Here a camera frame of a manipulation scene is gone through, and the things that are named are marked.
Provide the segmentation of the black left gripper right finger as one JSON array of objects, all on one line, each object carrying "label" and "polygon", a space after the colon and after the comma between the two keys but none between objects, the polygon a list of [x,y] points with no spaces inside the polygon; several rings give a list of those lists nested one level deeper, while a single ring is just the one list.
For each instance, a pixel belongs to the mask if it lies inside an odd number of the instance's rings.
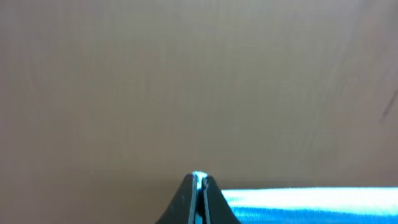
[{"label": "black left gripper right finger", "polygon": [[201,184],[203,222],[205,224],[240,224],[216,180],[212,176],[208,176],[202,180]]}]

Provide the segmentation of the light blue t-shirt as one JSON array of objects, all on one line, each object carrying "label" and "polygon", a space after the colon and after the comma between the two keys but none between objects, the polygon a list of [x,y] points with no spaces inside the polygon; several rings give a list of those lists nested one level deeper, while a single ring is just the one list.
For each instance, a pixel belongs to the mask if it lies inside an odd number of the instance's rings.
[{"label": "light blue t-shirt", "polygon": [[[193,175],[197,176],[201,196],[201,182],[210,175],[200,171]],[[397,223],[395,187],[228,189],[221,192],[240,223]]]}]

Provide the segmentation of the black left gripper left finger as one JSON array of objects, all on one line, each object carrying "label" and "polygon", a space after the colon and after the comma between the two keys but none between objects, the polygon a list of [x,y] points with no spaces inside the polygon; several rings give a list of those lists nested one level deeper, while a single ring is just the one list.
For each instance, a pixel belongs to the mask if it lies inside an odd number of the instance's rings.
[{"label": "black left gripper left finger", "polygon": [[197,208],[197,176],[187,174],[164,213],[155,224],[194,224]]}]

